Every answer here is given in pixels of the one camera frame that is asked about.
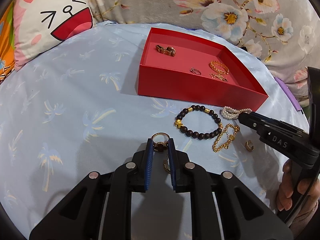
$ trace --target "gold chain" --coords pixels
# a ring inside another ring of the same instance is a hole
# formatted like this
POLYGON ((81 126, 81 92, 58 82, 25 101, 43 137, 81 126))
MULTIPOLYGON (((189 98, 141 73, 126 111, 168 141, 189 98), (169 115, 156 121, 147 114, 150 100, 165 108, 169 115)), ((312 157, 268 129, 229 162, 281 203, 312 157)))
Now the gold chain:
POLYGON ((225 128, 223 129, 223 131, 217 136, 216 140, 214 141, 214 144, 212 145, 212 150, 214 150, 214 152, 217 153, 217 152, 220 151, 223 147, 224 147, 225 149, 228 149, 230 143, 232 143, 232 141, 235 139, 236 133, 237 133, 238 131, 240 131, 240 127, 239 127, 238 125, 237 125, 237 126, 234 126, 233 124, 228 123, 228 124, 225 126, 225 128), (229 128, 229 127, 233 128, 233 130, 234 130, 234 133, 233 133, 233 134, 230 134, 230 135, 228 134, 228 128, 229 128), (221 145, 217 148, 217 143, 218 143, 218 141, 220 140, 221 136, 222 136, 224 133, 227 134, 228 140, 227 140, 225 143, 221 144, 221 145))

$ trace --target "metal rivet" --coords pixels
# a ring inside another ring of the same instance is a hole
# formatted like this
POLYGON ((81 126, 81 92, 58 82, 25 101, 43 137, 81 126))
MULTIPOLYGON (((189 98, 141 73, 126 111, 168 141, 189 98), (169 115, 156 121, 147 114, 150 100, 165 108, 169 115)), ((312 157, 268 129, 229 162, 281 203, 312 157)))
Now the metal rivet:
POLYGON ((136 164, 133 163, 133 162, 130 162, 130 163, 127 163, 125 166, 126 166, 128 169, 133 169, 133 168, 135 168, 136 164))
POLYGON ((99 173, 97 173, 96 171, 90 172, 89 173, 89 178, 90 179, 96 179, 99 176, 99 173))
POLYGON ((231 179, 232 178, 232 173, 230 171, 225 171, 222 174, 223 177, 225 177, 226 179, 231 179))
POLYGON ((195 164, 194 163, 186 163, 185 167, 187 169, 193 169, 195 167, 195 164))

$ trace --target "jewelry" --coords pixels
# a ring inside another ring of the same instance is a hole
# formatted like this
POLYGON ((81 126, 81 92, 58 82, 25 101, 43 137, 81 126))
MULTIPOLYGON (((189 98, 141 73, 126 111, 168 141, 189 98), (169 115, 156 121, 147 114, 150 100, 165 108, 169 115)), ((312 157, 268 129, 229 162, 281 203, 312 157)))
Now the jewelry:
POLYGON ((152 137, 151 137, 151 140, 153 140, 154 137, 156 137, 157 135, 164 135, 166 136, 168 139, 164 142, 157 142, 157 143, 153 143, 153 150, 155 152, 159 152, 159 153, 163 153, 165 150, 168 149, 168 141, 170 139, 170 136, 167 135, 166 133, 164 132, 159 132, 159 133, 156 133, 154 134, 152 137))
POLYGON ((249 141, 246 141, 246 143, 244 144, 245 148, 247 149, 247 151, 249 152, 252 152, 254 150, 254 146, 253 146, 253 143, 249 140, 249 141))
POLYGON ((238 119, 239 114, 241 113, 247 113, 250 114, 252 112, 252 110, 250 108, 244 108, 241 110, 237 110, 237 109, 233 109, 230 106, 225 106, 222 110, 221 110, 221 115, 223 118, 231 120, 231 119, 238 119))
POLYGON ((190 72, 194 73, 194 74, 197 74, 197 75, 201 75, 201 72, 195 68, 191 68, 190 69, 190 72))
POLYGON ((233 124, 228 123, 228 124, 226 125, 226 127, 223 129, 222 133, 220 133, 220 134, 218 135, 218 137, 216 138, 214 144, 212 145, 212 150, 214 150, 214 152, 217 153, 217 152, 220 151, 222 148, 228 149, 230 143, 232 143, 232 141, 235 139, 236 133, 237 133, 238 131, 240 131, 240 127, 239 127, 239 126, 234 126, 233 124), (233 133, 233 134, 228 134, 228 128, 229 128, 229 127, 233 128, 233 130, 234 130, 234 133, 233 133), (224 133, 227 134, 228 140, 227 140, 225 143, 221 144, 221 145, 217 148, 217 143, 218 143, 218 141, 220 140, 221 136, 222 136, 224 133))
POLYGON ((228 75, 229 74, 228 67, 221 62, 213 60, 210 62, 209 66, 210 66, 210 68, 212 68, 213 71, 217 72, 220 75, 228 75), (222 70, 216 68, 215 65, 222 67, 225 71, 222 71, 222 70))
POLYGON ((167 155, 165 160, 163 160, 163 168, 168 174, 170 174, 170 166, 169 166, 168 160, 169 160, 169 156, 167 155))
POLYGON ((221 81, 225 81, 228 82, 227 79, 225 79, 223 76, 221 76, 220 74, 216 75, 216 74, 212 74, 210 73, 211 78, 215 79, 215 78, 219 78, 221 81))
POLYGON ((206 108, 205 106, 199 106, 199 105, 196 105, 196 106, 192 105, 189 108, 183 109, 177 115, 176 121, 174 122, 174 126, 177 126, 177 128, 180 129, 180 132, 185 133, 186 136, 192 137, 194 139, 198 138, 199 140, 214 138, 222 132, 222 128, 223 128, 221 119, 218 118, 218 115, 215 114, 213 110, 210 110, 210 109, 206 108), (218 124, 219 128, 211 133, 198 133, 198 132, 193 132, 192 130, 188 130, 188 128, 186 126, 184 126, 183 123, 181 122, 182 119, 186 116, 187 113, 192 112, 192 111, 199 111, 199 110, 201 112, 205 112, 208 115, 210 115, 212 117, 212 119, 214 119, 215 123, 218 124))
POLYGON ((171 57, 174 57, 176 55, 176 50, 173 47, 164 48, 160 45, 156 45, 156 50, 162 54, 166 54, 171 57))

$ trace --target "purple object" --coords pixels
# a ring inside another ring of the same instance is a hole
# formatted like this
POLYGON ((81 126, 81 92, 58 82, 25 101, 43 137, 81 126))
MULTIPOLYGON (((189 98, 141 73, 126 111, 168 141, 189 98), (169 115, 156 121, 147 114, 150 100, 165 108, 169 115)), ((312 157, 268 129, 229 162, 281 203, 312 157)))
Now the purple object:
POLYGON ((289 88, 287 87, 287 85, 279 78, 275 78, 275 80, 278 82, 279 86, 282 88, 282 90, 284 91, 284 93, 287 95, 287 97, 289 98, 289 100, 291 101, 291 103, 293 104, 294 108, 297 111, 302 110, 301 106, 299 105, 298 101, 296 100, 296 98, 294 97, 294 95, 291 93, 291 91, 289 90, 289 88))

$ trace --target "human hand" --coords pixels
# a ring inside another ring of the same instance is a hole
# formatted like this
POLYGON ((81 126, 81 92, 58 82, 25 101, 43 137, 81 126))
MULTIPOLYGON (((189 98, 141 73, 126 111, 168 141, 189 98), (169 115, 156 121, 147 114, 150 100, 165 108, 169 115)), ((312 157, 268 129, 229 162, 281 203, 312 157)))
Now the human hand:
MULTIPOLYGON (((292 207, 292 194, 293 194, 293 185, 291 177, 291 167, 292 160, 288 160, 283 165, 283 176, 282 182, 279 186, 279 191, 277 195, 277 207, 278 210, 282 211, 283 209, 289 210, 292 207)), ((312 179, 303 179, 299 182, 297 190, 300 194, 304 194, 308 189, 312 179)), ((317 179, 313 186, 311 187, 309 193, 309 198, 306 201, 305 205, 301 208, 297 216, 304 215, 314 209, 316 203, 320 197, 320 181, 317 179)))

